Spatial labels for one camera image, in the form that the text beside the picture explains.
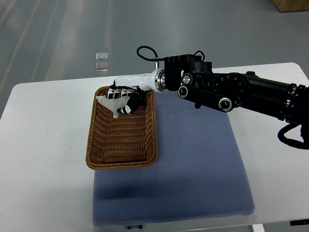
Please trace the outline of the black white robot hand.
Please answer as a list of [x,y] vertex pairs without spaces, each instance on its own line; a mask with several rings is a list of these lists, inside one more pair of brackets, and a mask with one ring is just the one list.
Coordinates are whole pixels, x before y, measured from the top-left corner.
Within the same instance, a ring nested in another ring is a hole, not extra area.
[[117,109],[124,115],[134,113],[144,102],[146,93],[168,92],[165,86],[165,71],[156,69],[150,74],[121,75],[115,78],[107,92],[108,99],[128,97],[126,105]]

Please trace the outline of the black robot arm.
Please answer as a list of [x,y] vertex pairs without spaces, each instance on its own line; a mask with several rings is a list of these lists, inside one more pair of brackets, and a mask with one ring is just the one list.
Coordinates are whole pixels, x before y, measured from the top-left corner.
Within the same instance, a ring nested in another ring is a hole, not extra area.
[[255,72],[213,73],[212,63],[202,56],[180,55],[163,58],[165,77],[159,83],[169,91],[222,112],[245,109],[305,125],[309,122],[309,89],[258,77]]

